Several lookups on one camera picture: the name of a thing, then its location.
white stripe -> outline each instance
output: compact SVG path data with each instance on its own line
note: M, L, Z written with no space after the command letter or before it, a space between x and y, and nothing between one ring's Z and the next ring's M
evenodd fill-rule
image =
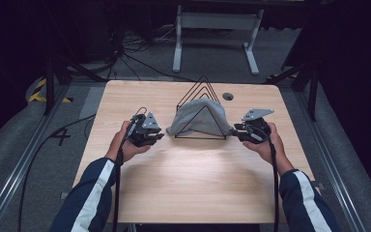
M71 231L88 231L90 222L96 215L98 205L100 202L101 192L107 184L110 174L113 170L114 163L110 160L107 161L103 170L101 171L98 180L96 181L92 191L89 194L86 202L84 203L76 221L73 224Z
M315 231L317 232L331 231L327 222L324 219L324 216L322 215L321 211L319 210L318 206L314 201L315 194L305 174L303 174L301 171L296 171L294 172L294 174L300 181L300 190L302 191L303 206L305 207L306 212L308 213L309 218L311 219L311 223Z

person's left hand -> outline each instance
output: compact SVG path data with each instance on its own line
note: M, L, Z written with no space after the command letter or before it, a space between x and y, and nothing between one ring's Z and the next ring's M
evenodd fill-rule
M118 131L115 135L113 140L110 143L109 150L107 151L105 157L116 160L117 153L119 152L119 147L122 142L123 137L125 136L126 131L128 130L128 126L130 125L129 121L125 121L122 124L122 128ZM147 145L143 147L136 147L131 144L129 141L123 144L123 162L131 160L135 155L145 153L150 150L152 146Z

round hole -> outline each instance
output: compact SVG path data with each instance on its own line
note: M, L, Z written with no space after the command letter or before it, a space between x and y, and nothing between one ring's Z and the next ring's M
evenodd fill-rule
M224 93L224 94L222 95L222 97L223 97L226 101L231 101L231 100L234 98L234 96L233 96L232 94L230 94L230 93Z

sleeve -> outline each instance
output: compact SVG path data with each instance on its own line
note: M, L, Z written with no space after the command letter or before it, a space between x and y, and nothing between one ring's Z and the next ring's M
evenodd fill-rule
M111 159L90 163L65 199L50 231L101 231L111 210L114 174Z
M290 231L340 231L328 204L303 172L294 169L282 175L279 193Z

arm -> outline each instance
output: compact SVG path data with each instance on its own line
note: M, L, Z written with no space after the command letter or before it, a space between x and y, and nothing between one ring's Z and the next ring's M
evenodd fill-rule
M111 210L115 184L115 163L129 122L124 122L110 143L104 158L90 163L79 183L71 190L54 219L50 231L101 231ZM123 144L124 161L147 152L151 146L137 148L128 141Z
M291 231L340 231L336 219L322 196L311 185L309 178L294 168L285 155L281 137L275 124L269 123L271 141L276 150L276 165L281 178L279 193L288 226ZM253 144L243 142L243 146L257 152L261 158L271 163L271 148L265 142Z

